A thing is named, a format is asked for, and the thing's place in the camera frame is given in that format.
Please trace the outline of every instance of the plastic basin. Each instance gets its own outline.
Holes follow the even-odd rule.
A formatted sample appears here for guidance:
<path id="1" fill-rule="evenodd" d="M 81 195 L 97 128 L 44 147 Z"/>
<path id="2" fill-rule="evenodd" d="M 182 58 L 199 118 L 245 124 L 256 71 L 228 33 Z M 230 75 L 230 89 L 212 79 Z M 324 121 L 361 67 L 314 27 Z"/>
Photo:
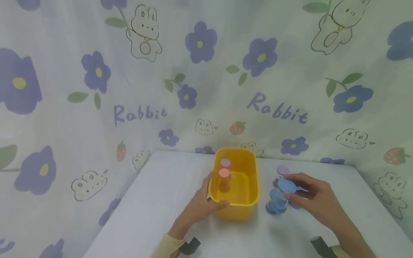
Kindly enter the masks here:
<path id="1" fill-rule="evenodd" d="M 231 164 L 228 167 L 223 167 L 220 164 L 222 159 L 229 159 Z M 230 171 L 228 192 L 219 190 L 218 171 L 222 168 L 227 168 Z M 228 200 L 231 203 L 227 208 L 217 211 L 217 216 L 229 220 L 247 220 L 258 201 L 259 192 L 256 157 L 252 151 L 223 148 L 216 152 L 208 193 L 215 202 Z"/>

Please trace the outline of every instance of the strawberry print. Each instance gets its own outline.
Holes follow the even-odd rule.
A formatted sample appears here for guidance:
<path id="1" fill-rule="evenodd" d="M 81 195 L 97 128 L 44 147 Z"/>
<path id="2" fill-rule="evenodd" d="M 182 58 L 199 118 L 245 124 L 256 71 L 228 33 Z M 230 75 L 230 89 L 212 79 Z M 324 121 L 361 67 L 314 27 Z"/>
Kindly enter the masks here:
<path id="1" fill-rule="evenodd" d="M 125 158 L 126 155 L 126 145 L 123 144 L 123 140 L 121 141 L 121 143 L 118 145 L 118 151 L 116 153 L 116 159 L 118 160 L 118 162 L 122 162 L 123 159 Z"/>
<path id="2" fill-rule="evenodd" d="M 388 164 L 400 165 L 406 162 L 406 158 L 410 158 L 410 157 L 411 157 L 410 155 L 407 155 L 406 153 L 404 153 L 404 148 L 395 147 L 395 148 L 389 149 L 383 156 L 383 159 Z"/>
<path id="3" fill-rule="evenodd" d="M 244 132 L 245 130 L 245 122 L 236 122 L 230 127 L 230 132 L 233 135 L 240 135 Z"/>

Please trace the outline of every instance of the purple flower print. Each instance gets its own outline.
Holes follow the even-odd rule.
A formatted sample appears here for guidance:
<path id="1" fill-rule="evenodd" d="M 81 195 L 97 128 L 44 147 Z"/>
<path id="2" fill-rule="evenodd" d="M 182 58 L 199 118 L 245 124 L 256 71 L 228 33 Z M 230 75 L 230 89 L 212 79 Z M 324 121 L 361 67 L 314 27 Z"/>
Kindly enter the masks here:
<path id="1" fill-rule="evenodd" d="M 110 78 L 110 68 L 104 64 L 102 54 L 95 51 L 93 55 L 84 55 L 82 57 L 82 65 L 86 70 L 86 86 L 91 90 L 99 88 L 100 92 L 105 94 L 107 81 Z"/>
<path id="2" fill-rule="evenodd" d="M 179 137 L 174 136 L 171 129 L 160 131 L 158 136 L 161 138 L 162 144 L 169 147 L 174 147 L 176 143 L 179 142 Z"/>
<path id="3" fill-rule="evenodd" d="M 40 152 L 30 154 L 21 164 L 20 174 L 14 182 L 16 190 L 31 191 L 32 194 L 45 194 L 56 178 L 56 162 L 50 146 Z"/>
<path id="4" fill-rule="evenodd" d="M 99 226 L 104 226 L 106 224 L 106 222 L 109 220 L 109 217 L 112 215 L 112 213 L 115 211 L 116 207 L 119 205 L 119 203 L 121 202 L 120 199 L 115 198 L 110 204 L 109 204 L 109 208 L 107 209 L 107 211 L 105 211 L 102 216 L 99 219 Z"/>
<path id="5" fill-rule="evenodd" d="M 253 40 L 249 45 L 249 53 L 242 60 L 242 66 L 246 70 L 251 70 L 252 77 L 259 76 L 277 62 L 276 46 L 275 38 L 267 41 L 260 38 Z"/>
<path id="6" fill-rule="evenodd" d="M 195 148 L 195 153 L 215 154 L 215 152 L 212 150 L 212 147 L 210 146 L 205 146 L 203 148 Z"/>
<path id="7" fill-rule="evenodd" d="M 197 104 L 197 91 L 194 88 L 188 87 L 184 84 L 182 88 L 178 91 L 179 105 L 183 109 L 193 109 Z"/>
<path id="8" fill-rule="evenodd" d="M 191 52 L 191 60 L 198 64 L 201 61 L 208 62 L 214 57 L 214 46 L 217 36 L 213 29 L 207 29 L 207 25 L 200 21 L 195 24 L 194 32 L 185 37 L 186 49 Z"/>
<path id="9" fill-rule="evenodd" d="M 322 158 L 320 160 L 321 163 L 330 163 L 330 164 L 341 164 L 344 165 L 346 162 L 344 159 L 330 159 L 330 158 Z"/>
<path id="10" fill-rule="evenodd" d="M 5 239 L 0 239 L 0 246 L 5 242 Z M 14 247 L 14 242 L 9 242 L 5 247 L 0 247 L 0 254 L 7 253 Z"/>
<path id="11" fill-rule="evenodd" d="M 295 140 L 285 139 L 281 143 L 281 153 L 290 154 L 293 156 L 298 156 L 303 151 L 306 151 L 309 148 L 309 145 L 305 143 L 306 138 L 298 137 Z"/>
<path id="12" fill-rule="evenodd" d="M 34 11 L 40 7 L 40 0 L 17 0 L 17 3 L 26 11 Z"/>
<path id="13" fill-rule="evenodd" d="M 390 33 L 387 44 L 391 46 L 387 51 L 389 60 L 413 58 L 413 21 L 406 21 L 396 26 Z"/>
<path id="14" fill-rule="evenodd" d="M 333 110 L 336 113 L 347 112 L 353 113 L 363 107 L 363 102 L 371 99 L 373 90 L 356 85 L 345 92 L 339 93 L 334 97 Z"/>
<path id="15" fill-rule="evenodd" d="M 100 3 L 106 10 L 111 10 L 113 6 L 116 6 L 117 8 L 126 7 L 126 0 L 100 0 Z"/>
<path id="16" fill-rule="evenodd" d="M 29 114 L 42 101 L 39 81 L 30 57 L 0 48 L 0 103 L 16 114 Z"/>
<path id="17" fill-rule="evenodd" d="M 39 258 L 62 258 L 63 243 L 63 239 L 60 239 L 55 245 L 49 245 L 43 250 Z"/>

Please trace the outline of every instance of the beige sleeve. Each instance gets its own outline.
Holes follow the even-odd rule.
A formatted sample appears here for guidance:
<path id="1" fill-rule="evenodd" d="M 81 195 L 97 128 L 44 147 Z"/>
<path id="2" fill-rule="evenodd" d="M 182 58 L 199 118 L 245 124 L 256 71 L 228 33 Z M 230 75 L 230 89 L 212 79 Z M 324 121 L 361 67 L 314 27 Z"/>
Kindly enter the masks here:
<path id="1" fill-rule="evenodd" d="M 150 258 L 175 258 L 178 248 L 185 243 L 185 240 L 177 240 L 165 234 Z"/>
<path id="2" fill-rule="evenodd" d="M 337 258 L 351 258 L 340 246 L 332 246 L 331 250 L 333 250 L 334 254 Z"/>

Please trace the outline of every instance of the floral curtain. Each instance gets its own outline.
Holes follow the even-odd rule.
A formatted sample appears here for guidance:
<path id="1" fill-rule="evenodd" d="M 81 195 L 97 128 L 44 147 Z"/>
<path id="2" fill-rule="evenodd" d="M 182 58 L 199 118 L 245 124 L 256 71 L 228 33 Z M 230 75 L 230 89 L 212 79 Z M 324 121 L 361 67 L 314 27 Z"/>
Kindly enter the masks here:
<path id="1" fill-rule="evenodd" d="M 82 257 L 157 149 L 354 166 L 413 240 L 412 9 L 1 1 L 0 257 Z"/>

